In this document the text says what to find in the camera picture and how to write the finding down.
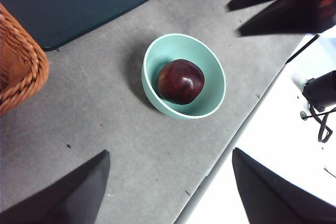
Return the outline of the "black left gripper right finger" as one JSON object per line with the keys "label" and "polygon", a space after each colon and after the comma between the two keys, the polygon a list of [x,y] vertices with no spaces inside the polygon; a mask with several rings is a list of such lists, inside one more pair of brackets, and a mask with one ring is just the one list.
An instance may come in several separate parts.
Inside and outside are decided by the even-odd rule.
{"label": "black left gripper right finger", "polygon": [[280,177],[239,148],[237,189],[250,223],[335,223],[335,206]]}

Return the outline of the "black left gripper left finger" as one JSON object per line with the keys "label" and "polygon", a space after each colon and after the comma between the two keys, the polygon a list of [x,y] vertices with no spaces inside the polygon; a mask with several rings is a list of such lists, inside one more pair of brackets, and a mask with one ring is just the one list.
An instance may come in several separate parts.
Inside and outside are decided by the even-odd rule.
{"label": "black left gripper left finger", "polygon": [[104,150],[47,188],[1,213],[1,223],[95,223],[108,181]]}

